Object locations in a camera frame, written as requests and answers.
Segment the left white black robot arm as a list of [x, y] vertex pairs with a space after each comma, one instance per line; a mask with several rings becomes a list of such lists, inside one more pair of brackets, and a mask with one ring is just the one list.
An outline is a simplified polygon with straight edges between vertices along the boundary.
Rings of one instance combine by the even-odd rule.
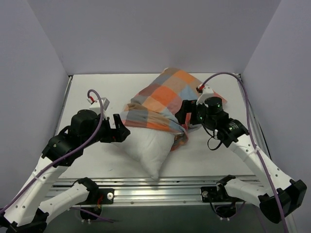
[[73, 162], [83, 155], [84, 148], [94, 143], [123, 142], [129, 135], [120, 115], [114, 114], [115, 127], [109, 118], [91, 110], [80, 110], [70, 125], [49, 141], [31, 176], [11, 204], [0, 211], [0, 225], [8, 233], [41, 233], [58, 215], [82, 202], [94, 203], [98, 185], [90, 178], [81, 178], [71, 188], [45, 200], [55, 181]]

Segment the white pillow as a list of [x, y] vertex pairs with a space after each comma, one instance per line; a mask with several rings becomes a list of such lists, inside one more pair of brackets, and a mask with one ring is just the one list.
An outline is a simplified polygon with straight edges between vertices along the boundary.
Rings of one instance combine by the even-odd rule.
[[130, 135], [123, 142], [113, 143], [139, 162], [148, 175], [157, 180], [162, 164], [174, 144], [175, 135], [165, 131], [130, 127]]

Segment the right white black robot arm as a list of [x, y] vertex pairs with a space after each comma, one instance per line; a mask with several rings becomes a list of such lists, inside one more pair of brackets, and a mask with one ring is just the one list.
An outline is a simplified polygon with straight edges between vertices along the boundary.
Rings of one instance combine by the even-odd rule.
[[210, 97], [202, 104], [184, 100], [175, 116], [180, 123], [185, 123], [187, 114], [190, 114], [191, 124], [202, 125], [212, 131], [215, 138], [238, 155], [261, 183], [261, 186], [256, 186], [228, 175], [217, 182], [216, 196], [219, 199], [236, 198], [249, 202], [259, 207], [272, 223], [279, 223], [283, 216], [287, 217], [301, 206], [307, 191], [306, 184], [285, 174], [269, 156], [252, 144], [247, 128], [223, 110], [221, 98]]

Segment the checkered orange blue pillowcase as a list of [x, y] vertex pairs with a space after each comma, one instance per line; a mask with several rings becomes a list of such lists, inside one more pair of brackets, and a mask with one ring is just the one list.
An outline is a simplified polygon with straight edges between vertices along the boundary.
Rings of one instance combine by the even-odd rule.
[[174, 151], [188, 141], [188, 131], [198, 126], [186, 122], [180, 124], [175, 114], [183, 100], [197, 100], [200, 94], [196, 88], [202, 81], [191, 74], [177, 69], [165, 69], [146, 88], [140, 90], [120, 113], [126, 127], [147, 128], [165, 131], [174, 135], [171, 150]]

